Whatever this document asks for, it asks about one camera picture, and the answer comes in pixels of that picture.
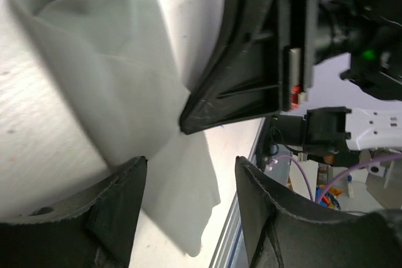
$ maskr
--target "gray cloth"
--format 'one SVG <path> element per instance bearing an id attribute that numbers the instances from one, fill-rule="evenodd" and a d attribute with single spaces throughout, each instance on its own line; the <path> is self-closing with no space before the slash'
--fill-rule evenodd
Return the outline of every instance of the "gray cloth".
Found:
<path id="1" fill-rule="evenodd" d="M 197 255 L 219 192 L 205 134 L 184 136 L 178 128 L 188 92 L 157 0 L 9 3 L 109 165 L 149 159 L 143 208 L 179 248 Z"/>

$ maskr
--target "purple cable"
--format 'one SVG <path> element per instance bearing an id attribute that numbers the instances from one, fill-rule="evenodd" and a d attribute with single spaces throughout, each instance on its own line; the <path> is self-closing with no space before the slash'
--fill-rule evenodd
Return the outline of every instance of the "purple cable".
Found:
<path id="1" fill-rule="evenodd" d="M 317 197 L 317 199 L 315 200 L 316 203 L 320 203 L 321 199 L 325 196 L 325 194 L 329 191 L 329 189 L 331 188 L 331 186 L 333 186 L 335 184 L 335 182 L 337 182 L 338 180 L 342 179 L 343 177 L 346 177 L 347 175 L 349 175 L 351 172 L 357 170 L 357 169 L 361 169 L 364 168 L 365 166 L 367 166 L 368 164 L 371 163 L 378 163 L 378 162 L 385 162 L 385 161 L 391 161 L 391 160 L 396 160 L 396 159 L 402 159 L 402 154 L 393 154 L 393 155 L 387 155 L 387 156 L 380 156 L 380 157 L 376 157 L 373 158 L 370 161 L 366 161 L 365 163 L 359 163 L 349 169 L 347 169 L 346 171 L 341 172 L 341 174 L 339 174 L 338 176 L 336 176 L 334 179 L 332 179 L 327 186 L 321 191 L 321 194 L 319 194 L 319 196 Z"/>
<path id="2" fill-rule="evenodd" d="M 303 168 L 301 167 L 300 163 L 299 163 L 295 158 L 293 158 L 293 157 L 291 157 L 291 156 L 289 156 L 289 155 L 279 155 L 277 158 L 272 159 L 272 160 L 269 162 L 268 166 L 271 166 L 272 163 L 276 163 L 275 161 L 277 161 L 277 160 L 279 160 L 279 159 L 282 159 L 282 158 L 288 158 L 288 159 L 290 159 L 290 160 L 293 161 L 293 162 L 295 163 L 295 165 L 299 168 L 299 170 L 300 170 L 300 172 L 301 172 L 301 175 L 303 175 L 304 181 L 306 181 L 306 185 L 307 185 L 307 189 L 308 189 L 308 194 L 310 195 L 310 199 L 311 199 L 312 201 L 314 201 L 312 188 L 310 187 L 310 184 L 309 184 L 309 182 L 308 182 L 308 180 L 307 180 L 307 175 L 306 175 L 306 173 L 304 172 Z"/>

